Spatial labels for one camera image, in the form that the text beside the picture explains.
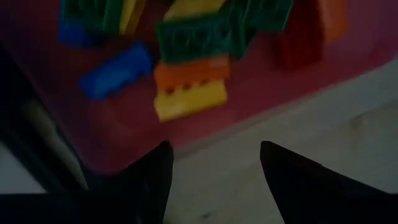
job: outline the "red mat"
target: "red mat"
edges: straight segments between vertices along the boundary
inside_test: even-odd
[[[155,42],[154,21],[166,9],[153,3],[160,1],[150,2],[153,5],[146,7],[138,33],[147,43]],[[100,174],[124,169],[164,139],[178,147],[356,77],[392,60],[398,50],[398,29],[394,27],[398,1],[348,0],[351,30],[328,46],[321,63],[294,73],[283,72],[277,69],[269,38],[259,35],[247,56],[233,65],[232,79],[226,82],[226,105],[159,124],[151,78],[105,101],[89,101],[78,88],[79,76],[117,55],[130,40],[115,40],[97,51],[69,49],[57,42],[59,1],[6,0],[1,4],[1,43],[30,79],[83,162]]]

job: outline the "pile of blocks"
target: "pile of blocks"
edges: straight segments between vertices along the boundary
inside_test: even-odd
[[[348,30],[344,1],[173,0],[156,27],[156,66],[138,42],[82,77],[80,86],[88,98],[100,100],[154,74],[160,121],[222,105],[231,60],[245,56],[258,32],[273,36],[281,69],[306,67]],[[111,35],[133,35],[145,5],[146,0],[62,0],[59,39],[87,48]]]
[[[62,0],[58,38],[90,48],[112,35],[133,35],[146,0]]]
[[[159,119],[225,103],[229,58],[244,57],[259,30],[281,32],[292,5],[293,0],[175,0],[157,25]]]

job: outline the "green block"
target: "green block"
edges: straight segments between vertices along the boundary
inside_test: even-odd
[[[243,14],[228,7],[214,14],[157,25],[160,53],[165,63],[181,63],[231,54],[241,58],[248,46]]]
[[[250,0],[232,0],[230,5],[226,7],[231,10],[234,16],[231,17],[231,22],[237,24],[239,27],[239,46],[230,52],[234,57],[241,59],[244,57],[252,39],[257,35],[255,27],[248,26],[248,7]]]
[[[249,0],[246,22],[258,30],[281,32],[285,29],[293,3],[294,0]]]
[[[119,33],[123,0],[64,0],[65,20],[76,19],[88,29]]]

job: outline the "white floor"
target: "white floor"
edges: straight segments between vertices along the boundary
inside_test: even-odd
[[[40,184],[0,142],[0,194],[44,192]]]
[[[177,149],[170,223],[283,223],[259,160],[270,140],[398,192],[398,61]]]

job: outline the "blue block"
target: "blue block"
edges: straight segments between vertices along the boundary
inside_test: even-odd
[[[65,20],[63,15],[63,5],[65,0],[61,2],[60,21],[58,23],[58,41],[76,48],[93,48],[98,47],[106,42],[108,36],[88,30],[84,24],[78,20]]]
[[[141,75],[151,75],[153,61],[142,43],[133,45],[107,64],[80,78],[80,87],[92,100],[100,100],[134,83]]]

